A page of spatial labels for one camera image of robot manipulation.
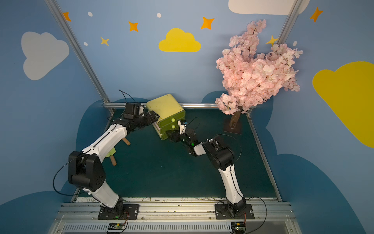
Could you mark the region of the yellow-green drawer cabinet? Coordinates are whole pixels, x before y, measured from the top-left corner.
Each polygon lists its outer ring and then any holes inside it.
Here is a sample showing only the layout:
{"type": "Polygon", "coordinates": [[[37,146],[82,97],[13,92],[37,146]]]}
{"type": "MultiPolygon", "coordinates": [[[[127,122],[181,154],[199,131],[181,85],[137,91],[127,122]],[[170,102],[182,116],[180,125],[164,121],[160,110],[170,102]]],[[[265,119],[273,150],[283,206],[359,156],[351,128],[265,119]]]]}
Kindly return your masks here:
{"type": "Polygon", "coordinates": [[[159,115],[153,127],[161,140],[168,138],[167,131],[179,130],[178,121],[183,120],[186,115],[185,109],[172,94],[150,100],[146,103],[146,107],[148,111],[154,111],[159,115]]]}

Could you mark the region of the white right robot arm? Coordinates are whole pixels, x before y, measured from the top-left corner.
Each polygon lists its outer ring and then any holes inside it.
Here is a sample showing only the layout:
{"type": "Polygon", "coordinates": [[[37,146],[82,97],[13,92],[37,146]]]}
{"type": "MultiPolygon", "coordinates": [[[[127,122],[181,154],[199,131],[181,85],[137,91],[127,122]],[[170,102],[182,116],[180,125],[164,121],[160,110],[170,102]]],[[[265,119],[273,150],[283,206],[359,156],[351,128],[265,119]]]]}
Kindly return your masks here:
{"type": "Polygon", "coordinates": [[[168,138],[173,142],[181,142],[187,147],[190,155],[199,157],[206,155],[212,166],[218,170],[226,191],[228,212],[236,216],[244,212],[246,199],[240,190],[235,173],[234,152],[225,143],[226,134],[216,134],[213,138],[199,142],[193,129],[167,131],[168,138]]]}

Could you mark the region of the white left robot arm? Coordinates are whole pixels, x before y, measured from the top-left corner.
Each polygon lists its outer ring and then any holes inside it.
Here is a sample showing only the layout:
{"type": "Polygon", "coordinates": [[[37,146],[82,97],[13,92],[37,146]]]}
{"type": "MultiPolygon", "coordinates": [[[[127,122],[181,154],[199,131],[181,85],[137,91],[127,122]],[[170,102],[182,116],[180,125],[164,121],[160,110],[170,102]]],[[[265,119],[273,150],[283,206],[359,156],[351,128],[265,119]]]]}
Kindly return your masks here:
{"type": "Polygon", "coordinates": [[[125,218],[123,199],[106,182],[103,160],[129,133],[149,126],[158,119],[159,115],[154,111],[130,118],[117,118],[94,143],[69,155],[68,181],[100,203],[98,219],[125,218]]]}

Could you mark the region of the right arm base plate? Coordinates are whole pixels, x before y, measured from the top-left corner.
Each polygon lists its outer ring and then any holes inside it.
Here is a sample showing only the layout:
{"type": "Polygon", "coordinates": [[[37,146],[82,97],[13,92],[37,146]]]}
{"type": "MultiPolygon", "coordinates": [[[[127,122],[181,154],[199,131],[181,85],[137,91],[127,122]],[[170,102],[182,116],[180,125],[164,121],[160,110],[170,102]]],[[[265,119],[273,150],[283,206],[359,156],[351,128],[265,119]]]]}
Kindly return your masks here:
{"type": "Polygon", "coordinates": [[[247,204],[246,207],[241,211],[234,211],[228,204],[216,203],[214,205],[215,217],[218,220],[221,219],[255,219],[254,211],[251,204],[247,204]]]}

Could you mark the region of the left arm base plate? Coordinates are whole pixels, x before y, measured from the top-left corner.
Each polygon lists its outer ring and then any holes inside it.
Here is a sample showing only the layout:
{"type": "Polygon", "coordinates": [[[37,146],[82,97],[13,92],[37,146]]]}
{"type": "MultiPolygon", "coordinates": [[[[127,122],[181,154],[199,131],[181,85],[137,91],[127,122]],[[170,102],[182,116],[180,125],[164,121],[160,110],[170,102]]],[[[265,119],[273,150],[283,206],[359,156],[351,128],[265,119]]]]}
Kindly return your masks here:
{"type": "Polygon", "coordinates": [[[114,208],[100,207],[98,220],[136,220],[139,213],[139,204],[119,204],[114,208]]]}

